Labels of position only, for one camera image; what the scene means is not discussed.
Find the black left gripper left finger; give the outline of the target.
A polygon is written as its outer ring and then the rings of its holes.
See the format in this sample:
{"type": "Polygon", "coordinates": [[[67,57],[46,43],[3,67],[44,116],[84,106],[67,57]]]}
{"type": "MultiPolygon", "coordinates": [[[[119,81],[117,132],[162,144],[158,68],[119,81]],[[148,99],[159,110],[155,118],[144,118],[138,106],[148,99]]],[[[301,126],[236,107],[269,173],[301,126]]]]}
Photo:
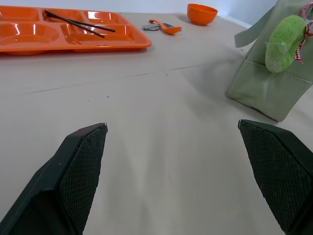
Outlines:
{"type": "Polygon", "coordinates": [[[82,235],[99,183],[106,123],[69,134],[0,222],[0,235],[82,235]]]}

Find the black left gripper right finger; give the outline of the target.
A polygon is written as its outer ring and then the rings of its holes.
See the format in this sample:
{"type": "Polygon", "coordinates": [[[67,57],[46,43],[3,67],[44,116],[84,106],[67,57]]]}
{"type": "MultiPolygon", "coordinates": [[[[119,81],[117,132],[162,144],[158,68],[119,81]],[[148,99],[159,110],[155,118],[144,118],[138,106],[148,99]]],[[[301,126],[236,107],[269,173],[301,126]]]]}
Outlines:
{"type": "Polygon", "coordinates": [[[313,235],[313,152],[292,132],[241,119],[256,183],[286,235],[313,235]]]}

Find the green fabric bag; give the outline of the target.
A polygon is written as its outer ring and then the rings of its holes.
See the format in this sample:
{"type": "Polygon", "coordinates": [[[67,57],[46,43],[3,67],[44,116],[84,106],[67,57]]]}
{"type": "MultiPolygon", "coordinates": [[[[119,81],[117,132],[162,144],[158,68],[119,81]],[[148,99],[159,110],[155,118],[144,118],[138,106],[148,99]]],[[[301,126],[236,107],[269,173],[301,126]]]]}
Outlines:
{"type": "Polygon", "coordinates": [[[294,61],[285,71],[270,72],[265,64],[266,43],[278,24],[297,15],[313,21],[313,0],[278,0],[257,23],[235,35],[235,46],[250,45],[227,96],[281,122],[301,96],[313,86],[313,36],[300,52],[303,64],[294,61]]]}

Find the red checked ribbon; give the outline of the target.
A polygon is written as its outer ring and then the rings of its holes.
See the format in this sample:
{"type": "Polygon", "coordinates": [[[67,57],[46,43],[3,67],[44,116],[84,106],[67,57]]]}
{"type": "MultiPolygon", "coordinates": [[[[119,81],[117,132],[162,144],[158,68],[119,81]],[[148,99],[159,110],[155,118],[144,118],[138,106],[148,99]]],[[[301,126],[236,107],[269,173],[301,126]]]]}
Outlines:
{"type": "Polygon", "coordinates": [[[312,25],[312,24],[313,24],[313,21],[310,21],[310,22],[306,25],[305,30],[304,30],[303,40],[300,42],[298,48],[296,49],[296,52],[295,52],[295,54],[294,54],[294,57],[293,57],[295,61],[297,61],[297,62],[299,62],[299,63],[301,63],[301,64],[303,64],[303,60],[302,60],[302,56],[301,56],[300,50],[301,50],[302,46],[304,45],[304,43],[305,43],[305,41],[306,41],[306,38],[313,36],[313,33],[312,33],[312,31],[311,31],[311,25],[312,25]]]}

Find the green plush charm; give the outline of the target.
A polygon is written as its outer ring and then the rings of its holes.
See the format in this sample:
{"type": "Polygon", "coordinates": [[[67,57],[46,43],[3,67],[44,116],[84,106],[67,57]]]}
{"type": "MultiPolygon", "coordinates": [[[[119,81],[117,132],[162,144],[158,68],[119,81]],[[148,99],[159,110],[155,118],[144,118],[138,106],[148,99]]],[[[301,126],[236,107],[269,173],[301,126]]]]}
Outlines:
{"type": "Polygon", "coordinates": [[[285,71],[294,61],[302,62],[300,49],[305,42],[306,21],[297,15],[284,18],[266,43],[265,64],[272,73],[285,71]]]}

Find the orange compartment tray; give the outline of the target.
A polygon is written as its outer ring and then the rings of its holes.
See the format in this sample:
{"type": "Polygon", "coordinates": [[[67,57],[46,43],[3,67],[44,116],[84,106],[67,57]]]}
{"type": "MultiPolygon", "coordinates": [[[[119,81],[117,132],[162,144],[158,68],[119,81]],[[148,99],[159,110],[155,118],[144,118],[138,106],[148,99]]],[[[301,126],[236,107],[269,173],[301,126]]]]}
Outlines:
{"type": "Polygon", "coordinates": [[[0,53],[36,55],[52,51],[136,51],[152,42],[130,21],[113,12],[49,11],[82,27],[47,16],[47,9],[0,5],[0,53]]]}

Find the black chopstick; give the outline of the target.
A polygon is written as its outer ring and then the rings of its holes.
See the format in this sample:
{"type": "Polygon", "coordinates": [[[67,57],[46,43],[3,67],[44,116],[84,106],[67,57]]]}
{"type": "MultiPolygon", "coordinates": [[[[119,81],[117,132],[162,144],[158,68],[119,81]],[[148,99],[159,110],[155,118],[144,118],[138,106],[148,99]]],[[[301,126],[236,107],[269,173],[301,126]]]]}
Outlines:
{"type": "Polygon", "coordinates": [[[73,26],[76,26],[76,27],[78,27],[78,28],[80,28],[80,29],[83,29],[83,30],[85,30],[85,31],[87,31],[87,32],[90,32],[91,34],[94,34],[94,35],[96,35],[96,36],[98,36],[98,37],[105,38],[104,35],[102,35],[102,34],[100,34],[100,33],[98,33],[98,32],[95,32],[94,30],[89,29],[88,26],[84,26],[84,25],[73,25],[73,26]]]}
{"type": "Polygon", "coordinates": [[[73,24],[73,25],[84,25],[84,26],[89,26],[89,27],[94,27],[94,28],[98,28],[98,29],[101,29],[101,30],[105,30],[105,31],[109,31],[109,32],[116,32],[116,30],[114,29],[111,29],[111,28],[107,28],[107,27],[103,27],[103,26],[98,26],[98,25],[93,25],[93,24],[89,24],[89,23],[85,23],[85,22],[80,22],[80,21],[76,21],[76,20],[73,20],[73,19],[69,19],[69,18],[64,18],[62,16],[59,16],[49,10],[45,10],[45,13],[49,16],[49,17],[53,17],[53,18],[56,18],[56,19],[60,19],[60,20],[63,20],[65,22],[68,22],[70,24],[73,24]]]}

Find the orange plastic bowl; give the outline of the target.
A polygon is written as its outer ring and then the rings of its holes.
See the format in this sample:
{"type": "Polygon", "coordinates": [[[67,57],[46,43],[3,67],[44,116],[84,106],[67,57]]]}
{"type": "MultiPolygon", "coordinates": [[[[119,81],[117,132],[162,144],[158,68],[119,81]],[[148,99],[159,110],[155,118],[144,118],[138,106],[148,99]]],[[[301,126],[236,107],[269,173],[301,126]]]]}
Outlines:
{"type": "Polygon", "coordinates": [[[217,14],[217,9],[206,5],[197,3],[187,5],[187,17],[195,25],[206,26],[214,21],[217,14]]]}

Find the orange plastic spoon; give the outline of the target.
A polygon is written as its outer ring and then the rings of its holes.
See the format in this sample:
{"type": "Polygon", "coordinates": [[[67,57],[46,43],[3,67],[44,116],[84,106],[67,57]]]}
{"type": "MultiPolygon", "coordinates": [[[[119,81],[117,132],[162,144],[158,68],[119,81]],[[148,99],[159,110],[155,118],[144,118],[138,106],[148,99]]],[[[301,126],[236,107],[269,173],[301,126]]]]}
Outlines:
{"type": "Polygon", "coordinates": [[[175,35],[176,33],[181,31],[181,26],[169,26],[166,23],[163,23],[158,20],[149,20],[149,23],[157,23],[160,24],[161,29],[169,35],[175,35]]]}

